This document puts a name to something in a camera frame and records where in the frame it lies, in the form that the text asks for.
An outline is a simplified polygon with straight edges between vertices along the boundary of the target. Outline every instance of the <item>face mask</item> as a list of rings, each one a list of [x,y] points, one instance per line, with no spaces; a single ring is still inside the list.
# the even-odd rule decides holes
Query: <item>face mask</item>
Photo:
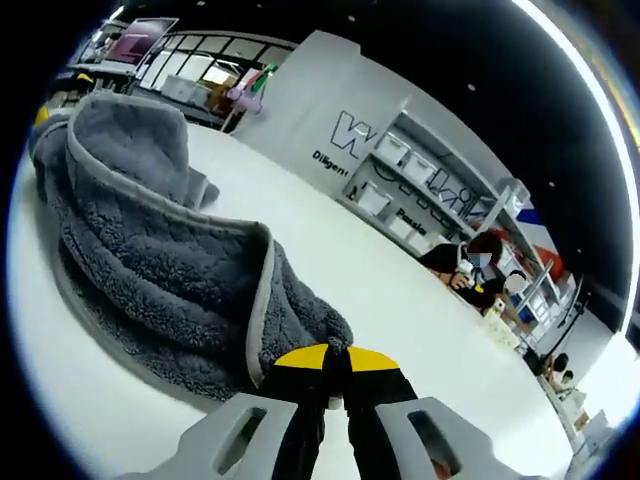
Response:
[[[491,261],[491,254],[490,253],[470,253],[469,261],[473,263],[474,267],[484,268],[487,265],[489,265],[489,262]]]
[[[509,293],[520,293],[527,286],[527,281],[520,275],[509,275],[504,286],[509,290]]]

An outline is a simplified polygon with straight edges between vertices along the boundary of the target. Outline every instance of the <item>gray gripper frame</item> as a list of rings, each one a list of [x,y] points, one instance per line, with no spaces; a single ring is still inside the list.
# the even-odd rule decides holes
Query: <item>gray gripper frame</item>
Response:
[[[298,405],[239,393],[182,434],[176,454],[148,473],[119,480],[271,480],[280,445]],[[259,420],[242,460],[226,469],[230,449]]]
[[[521,480],[500,463],[491,439],[435,398],[376,407],[402,480],[437,480],[431,460],[444,461],[452,480]]]

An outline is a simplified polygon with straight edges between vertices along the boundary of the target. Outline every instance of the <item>cardboard box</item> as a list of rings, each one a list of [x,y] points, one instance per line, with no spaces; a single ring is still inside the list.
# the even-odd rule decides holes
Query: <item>cardboard box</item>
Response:
[[[225,83],[215,83],[208,80],[200,80],[202,86],[211,90],[205,107],[212,112],[228,114],[233,108],[233,102],[226,97],[227,92],[235,83],[235,79],[229,78]]]

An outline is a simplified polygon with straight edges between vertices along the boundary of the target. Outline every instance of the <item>pink sign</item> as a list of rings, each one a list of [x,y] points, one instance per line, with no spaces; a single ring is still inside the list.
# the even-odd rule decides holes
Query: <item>pink sign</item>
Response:
[[[138,66],[177,18],[139,18],[122,33],[105,60]]]

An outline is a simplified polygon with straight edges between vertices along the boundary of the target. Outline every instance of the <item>ceiling light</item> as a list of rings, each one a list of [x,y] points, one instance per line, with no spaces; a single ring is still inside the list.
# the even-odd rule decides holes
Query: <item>ceiling light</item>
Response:
[[[118,18],[118,16],[120,16],[120,14],[123,12],[123,10],[124,10],[123,6],[118,7],[118,9],[115,12],[113,12],[111,14],[111,16],[109,17],[109,21],[113,22],[116,18]]]
[[[627,151],[627,145],[624,141],[622,129],[616,120],[615,113],[611,108],[611,104],[607,99],[607,95],[602,86],[596,79],[595,75],[582,58],[578,50],[573,46],[564,33],[547,17],[538,7],[530,0],[512,0],[520,7],[531,19],[533,19],[560,49],[569,57],[578,73],[589,87],[593,98],[595,99],[600,112],[604,117],[604,121],[609,128],[609,133],[613,138],[613,143],[618,152],[622,173],[624,174],[625,186],[629,196],[629,207],[631,209],[631,235],[632,235],[632,252],[631,252],[631,281],[629,282],[629,292],[627,295],[627,305],[622,317],[622,334],[626,334],[631,322],[631,315],[634,309],[636,294],[638,293],[638,276],[640,273],[640,207],[638,206],[638,190],[631,165],[631,158]]]

